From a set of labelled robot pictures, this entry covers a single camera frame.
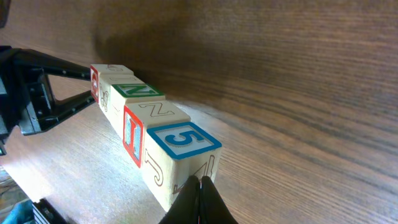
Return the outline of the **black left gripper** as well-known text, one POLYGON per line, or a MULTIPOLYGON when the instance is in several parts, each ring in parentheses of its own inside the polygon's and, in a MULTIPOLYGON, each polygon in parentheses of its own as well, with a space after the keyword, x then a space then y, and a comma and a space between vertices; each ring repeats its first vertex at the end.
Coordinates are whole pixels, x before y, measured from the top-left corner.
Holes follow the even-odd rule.
POLYGON ((47 74, 90 81, 90 69, 32 49, 1 46, 1 155, 18 126, 25 136, 54 128, 95 101, 90 91, 57 100, 47 74))

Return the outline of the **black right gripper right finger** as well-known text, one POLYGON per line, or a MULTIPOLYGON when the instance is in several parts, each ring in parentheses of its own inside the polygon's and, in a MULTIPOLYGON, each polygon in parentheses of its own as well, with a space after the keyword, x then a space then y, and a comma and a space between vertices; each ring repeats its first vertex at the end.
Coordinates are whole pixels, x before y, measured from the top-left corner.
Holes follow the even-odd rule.
POLYGON ((199 201, 200 224, 238 224, 208 176, 201 179, 199 201))

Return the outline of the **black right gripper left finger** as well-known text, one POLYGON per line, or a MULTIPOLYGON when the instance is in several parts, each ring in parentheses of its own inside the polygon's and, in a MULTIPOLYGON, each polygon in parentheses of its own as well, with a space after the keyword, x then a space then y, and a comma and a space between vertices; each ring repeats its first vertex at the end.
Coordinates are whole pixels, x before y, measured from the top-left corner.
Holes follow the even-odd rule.
POLYGON ((200 182, 190 176, 159 224, 198 224, 200 182))

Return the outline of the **yellow bordered wooden block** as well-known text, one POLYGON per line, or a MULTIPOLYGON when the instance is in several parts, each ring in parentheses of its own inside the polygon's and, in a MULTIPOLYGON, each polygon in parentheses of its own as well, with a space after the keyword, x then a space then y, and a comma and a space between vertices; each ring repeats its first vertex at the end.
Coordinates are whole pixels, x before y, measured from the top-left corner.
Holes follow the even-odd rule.
POLYGON ((166 212, 191 175, 215 179, 222 147, 219 140, 189 121, 147 130, 142 176, 166 212))

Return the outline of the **red bordered wooden block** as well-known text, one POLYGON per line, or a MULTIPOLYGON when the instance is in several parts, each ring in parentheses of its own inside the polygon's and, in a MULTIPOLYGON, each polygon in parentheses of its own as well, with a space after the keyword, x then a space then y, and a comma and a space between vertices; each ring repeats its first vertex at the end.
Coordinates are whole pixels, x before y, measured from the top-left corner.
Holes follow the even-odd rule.
POLYGON ((109 122, 122 139, 124 105, 162 100, 165 100, 165 95, 147 83, 112 84, 108 104, 109 122))

